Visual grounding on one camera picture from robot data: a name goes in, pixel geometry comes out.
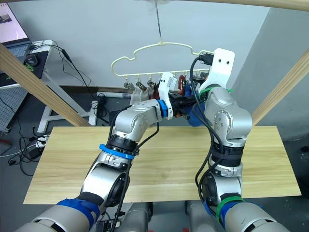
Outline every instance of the computer mouse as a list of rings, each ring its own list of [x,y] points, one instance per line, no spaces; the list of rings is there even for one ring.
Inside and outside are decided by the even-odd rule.
[[[26,59],[25,59],[25,62],[26,62],[26,64],[31,65],[31,66],[37,66],[38,63],[39,63],[39,61],[38,61],[38,59],[37,59],[35,54],[27,55]]]

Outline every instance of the mouse pad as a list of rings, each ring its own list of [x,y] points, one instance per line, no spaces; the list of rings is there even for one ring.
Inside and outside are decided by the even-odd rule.
[[[44,66],[47,60],[48,51],[36,52],[34,54],[37,57],[38,65],[31,66],[31,65],[26,64],[26,62],[24,62],[24,65],[27,67],[27,69],[33,72],[34,75],[36,75],[39,79],[41,79],[43,71],[44,71]]]

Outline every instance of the clothes hanger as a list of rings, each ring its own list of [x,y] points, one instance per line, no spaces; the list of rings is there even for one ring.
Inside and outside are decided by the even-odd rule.
[[[157,7],[157,0],[155,1],[155,8],[156,8],[156,16],[157,16],[157,20],[158,20],[158,27],[159,27],[159,35],[160,35],[160,42],[156,43],[156,44],[151,44],[151,45],[148,45],[148,46],[144,46],[144,47],[140,47],[138,49],[136,49],[134,52],[133,52],[133,58],[129,58],[129,57],[126,57],[126,56],[123,56],[123,57],[120,57],[116,60],[114,60],[112,63],[111,63],[111,70],[112,70],[112,73],[116,76],[121,76],[121,77],[124,77],[126,80],[128,79],[129,76],[143,76],[143,75],[147,75],[147,76],[151,76],[151,75],[154,75],[154,74],[159,74],[159,75],[162,75],[163,73],[167,72],[167,71],[164,71],[164,72],[144,72],[144,73],[130,73],[130,74],[118,74],[115,72],[114,70],[114,65],[115,63],[123,60],[123,59],[126,59],[128,61],[133,61],[137,58],[137,53],[144,50],[144,49],[148,49],[148,48],[151,48],[151,47],[156,47],[156,46],[166,46],[166,45],[176,45],[176,46],[182,46],[182,47],[187,47],[190,49],[191,51],[191,54],[192,55],[195,55],[195,56],[199,56],[201,54],[204,54],[204,53],[209,53],[209,54],[213,54],[213,52],[210,52],[210,51],[206,51],[206,50],[201,50],[199,52],[194,52],[193,51],[193,48],[190,46],[190,45],[187,45],[187,44],[184,44],[184,43],[174,43],[174,42],[163,42],[162,41],[162,35],[161,35],[161,28],[160,28],[160,21],[159,21],[159,13],[158,13],[158,7]],[[177,73],[188,73],[190,70],[174,70],[174,71],[168,71],[172,74],[177,74]],[[197,73],[200,73],[201,71],[209,71],[209,69],[194,69],[195,72]]]

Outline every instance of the wooden beam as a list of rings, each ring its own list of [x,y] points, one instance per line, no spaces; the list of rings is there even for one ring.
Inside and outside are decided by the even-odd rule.
[[[264,118],[264,116],[271,111],[308,73],[309,49],[253,112],[253,125],[255,126],[262,118]]]
[[[91,126],[0,43],[0,70],[74,126]]]
[[[188,1],[207,1],[232,3],[254,6],[268,6],[299,11],[309,11],[309,0],[188,0]]]

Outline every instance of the green cable tie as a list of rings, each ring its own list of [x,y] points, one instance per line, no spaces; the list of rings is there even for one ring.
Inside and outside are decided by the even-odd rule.
[[[225,198],[223,201],[221,201],[220,204],[219,204],[218,207],[217,207],[217,212],[216,212],[216,219],[217,219],[217,221],[218,221],[219,223],[220,223],[220,221],[219,221],[219,216],[220,216],[222,207],[223,207],[226,203],[234,202],[234,201],[241,201],[241,202],[244,202],[245,200],[242,199],[241,197],[234,196],[234,197]]]
[[[211,91],[213,88],[215,88],[215,87],[209,87],[209,88],[203,89],[203,90],[200,92],[199,96],[198,96],[199,99],[201,99],[201,96],[202,96],[203,93],[209,92],[209,91]],[[231,92],[234,91],[232,88],[229,88],[229,89],[226,89],[226,90],[227,90],[229,93],[231,93]]]

